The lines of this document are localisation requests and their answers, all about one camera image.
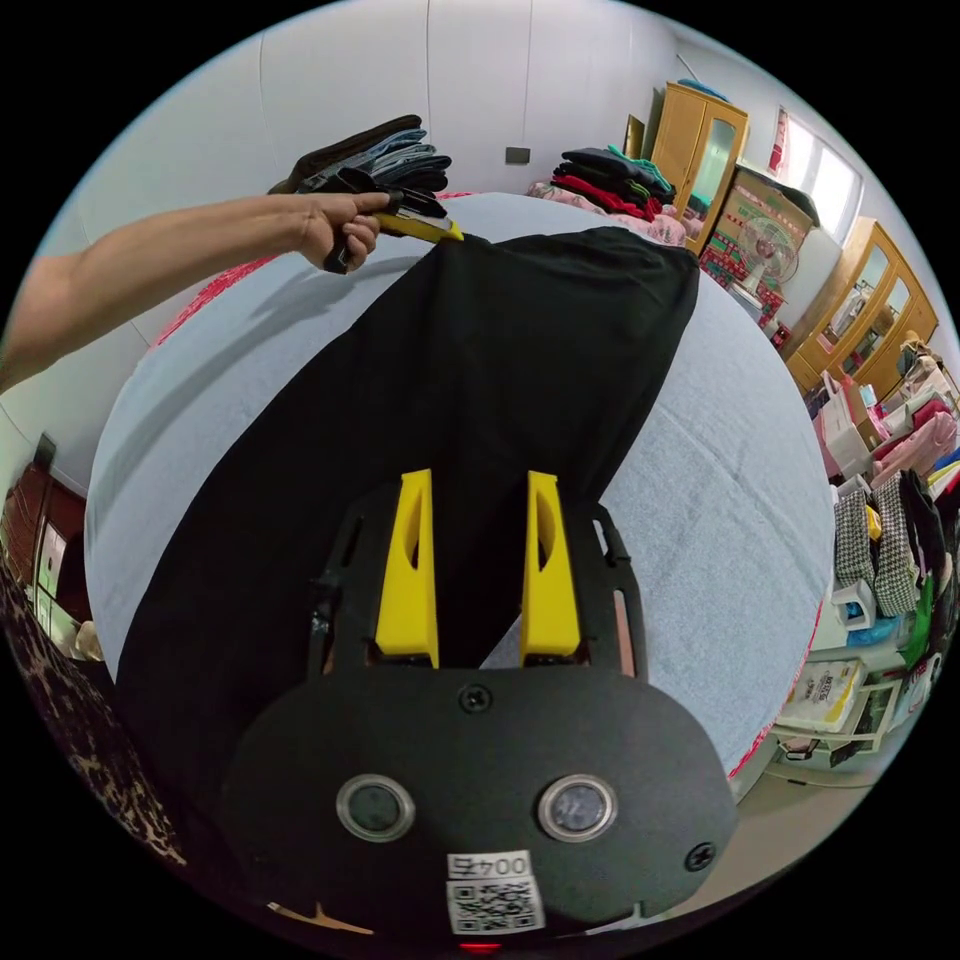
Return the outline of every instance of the leopard print fabric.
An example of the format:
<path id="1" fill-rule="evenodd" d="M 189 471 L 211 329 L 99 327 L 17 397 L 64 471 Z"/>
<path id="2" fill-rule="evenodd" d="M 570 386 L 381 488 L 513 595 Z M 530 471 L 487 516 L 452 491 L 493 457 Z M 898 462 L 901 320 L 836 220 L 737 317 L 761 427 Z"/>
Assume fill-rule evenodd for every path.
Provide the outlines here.
<path id="1" fill-rule="evenodd" d="M 186 867 L 173 826 L 112 708 L 44 636 L 2 557 L 0 626 L 30 698 L 70 766 L 132 837 L 170 867 Z"/>

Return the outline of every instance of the label sticker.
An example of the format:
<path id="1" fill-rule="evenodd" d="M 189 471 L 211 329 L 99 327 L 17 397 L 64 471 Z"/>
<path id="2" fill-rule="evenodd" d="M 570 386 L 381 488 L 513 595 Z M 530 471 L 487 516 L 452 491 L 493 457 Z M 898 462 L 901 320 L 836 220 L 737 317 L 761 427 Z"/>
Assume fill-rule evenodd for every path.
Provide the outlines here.
<path id="1" fill-rule="evenodd" d="M 447 874 L 454 933 L 500 936 L 546 926 L 528 850 L 450 854 Z"/>

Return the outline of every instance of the stack of folded clothes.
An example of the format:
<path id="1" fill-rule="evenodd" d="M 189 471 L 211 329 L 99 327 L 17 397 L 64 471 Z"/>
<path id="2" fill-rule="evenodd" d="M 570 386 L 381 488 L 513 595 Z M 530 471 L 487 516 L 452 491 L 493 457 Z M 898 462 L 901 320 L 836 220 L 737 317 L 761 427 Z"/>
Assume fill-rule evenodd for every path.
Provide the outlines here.
<path id="1" fill-rule="evenodd" d="M 578 193 L 607 213 L 653 222 L 676 190 L 649 160 L 631 160 L 616 147 L 568 150 L 553 171 L 554 186 Z"/>
<path id="2" fill-rule="evenodd" d="M 433 194 L 447 187 L 446 170 L 453 162 L 423 140 L 420 117 L 408 115 L 382 123 L 329 147 L 301 157 L 293 172 L 270 193 L 323 193 L 341 167 L 369 173 L 384 186 Z"/>

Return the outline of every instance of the qr code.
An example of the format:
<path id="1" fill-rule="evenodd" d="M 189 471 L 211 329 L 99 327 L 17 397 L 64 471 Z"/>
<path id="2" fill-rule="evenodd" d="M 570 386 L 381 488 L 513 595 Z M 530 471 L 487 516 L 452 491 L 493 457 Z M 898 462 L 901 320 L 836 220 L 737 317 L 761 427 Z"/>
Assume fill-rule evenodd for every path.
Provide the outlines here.
<path id="1" fill-rule="evenodd" d="M 544 926 L 533 877 L 447 884 L 454 933 L 522 933 Z"/>

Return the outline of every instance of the floor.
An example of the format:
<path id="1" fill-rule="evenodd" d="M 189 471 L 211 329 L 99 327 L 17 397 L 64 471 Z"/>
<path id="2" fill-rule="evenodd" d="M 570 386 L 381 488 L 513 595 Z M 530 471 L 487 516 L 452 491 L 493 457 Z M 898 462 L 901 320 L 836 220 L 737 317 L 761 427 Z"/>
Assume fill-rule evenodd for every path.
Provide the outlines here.
<path id="1" fill-rule="evenodd" d="M 740 801 L 740 824 L 695 896 L 663 919 L 682 916 L 765 880 L 825 840 L 870 787 L 816 787 L 763 773 Z"/>

